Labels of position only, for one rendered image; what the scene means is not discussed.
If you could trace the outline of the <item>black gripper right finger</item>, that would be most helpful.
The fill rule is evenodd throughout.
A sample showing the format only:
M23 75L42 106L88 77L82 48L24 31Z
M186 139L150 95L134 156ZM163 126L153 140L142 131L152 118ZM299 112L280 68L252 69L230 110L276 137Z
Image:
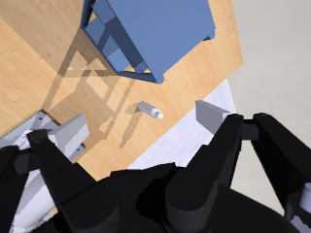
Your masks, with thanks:
M311 233L311 149L272 115L253 119L195 100L195 119L214 137L165 188L167 218L178 231L204 228L220 184L231 187L242 140L251 141L262 168L300 233ZM258 138L259 137L259 138Z

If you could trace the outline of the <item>blue shelving unit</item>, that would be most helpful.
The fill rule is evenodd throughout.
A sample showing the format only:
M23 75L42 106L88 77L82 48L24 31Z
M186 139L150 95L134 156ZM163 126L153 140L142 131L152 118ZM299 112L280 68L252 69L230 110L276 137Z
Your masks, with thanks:
M80 26L118 76L158 84L216 36L208 0L84 0ZM129 65L135 72L124 71Z

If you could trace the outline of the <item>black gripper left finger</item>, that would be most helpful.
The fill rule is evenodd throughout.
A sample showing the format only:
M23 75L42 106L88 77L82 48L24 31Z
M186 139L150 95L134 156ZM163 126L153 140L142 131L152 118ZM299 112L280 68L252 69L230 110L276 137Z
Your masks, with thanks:
M26 134L30 148L0 149L0 233L9 233L29 172L40 170L57 211L72 233L118 233L121 214L115 193L68 158L88 135L85 114L50 133ZM64 155L64 154L65 155Z

